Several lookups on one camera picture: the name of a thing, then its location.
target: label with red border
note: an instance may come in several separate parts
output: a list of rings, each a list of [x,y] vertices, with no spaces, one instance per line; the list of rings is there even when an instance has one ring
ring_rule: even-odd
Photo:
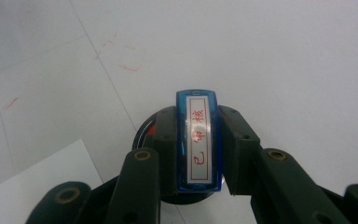
[[[208,96],[186,97],[187,183],[212,183],[211,118]]]

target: white paper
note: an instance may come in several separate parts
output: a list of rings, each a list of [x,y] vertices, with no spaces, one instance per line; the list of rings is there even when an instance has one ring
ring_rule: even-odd
[[[0,185],[0,224],[22,224],[45,194],[67,181],[92,189],[102,184],[82,140],[78,140]]]

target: metal screw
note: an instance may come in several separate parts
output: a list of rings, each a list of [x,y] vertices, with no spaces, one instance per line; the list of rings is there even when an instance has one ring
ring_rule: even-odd
[[[69,187],[60,190],[54,197],[56,203],[71,203],[80,195],[80,189],[76,187]]]
[[[136,152],[134,157],[138,161],[146,161],[146,160],[149,160],[149,158],[150,158],[150,152],[142,150],[142,151]]]
[[[268,155],[275,161],[284,161],[286,160],[286,155],[277,150],[271,150],[268,152]]]

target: white tile floor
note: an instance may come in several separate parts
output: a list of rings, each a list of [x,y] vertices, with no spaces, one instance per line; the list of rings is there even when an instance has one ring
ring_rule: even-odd
[[[106,181],[142,122],[192,88],[318,184],[358,182],[358,1],[0,0],[0,183],[79,138]],[[255,223],[226,189],[163,209],[162,223]]]

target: transparent blue plastic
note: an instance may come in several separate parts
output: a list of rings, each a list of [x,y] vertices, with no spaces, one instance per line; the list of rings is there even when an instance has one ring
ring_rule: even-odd
[[[179,192],[219,191],[222,185],[220,121],[214,91],[176,93]]]

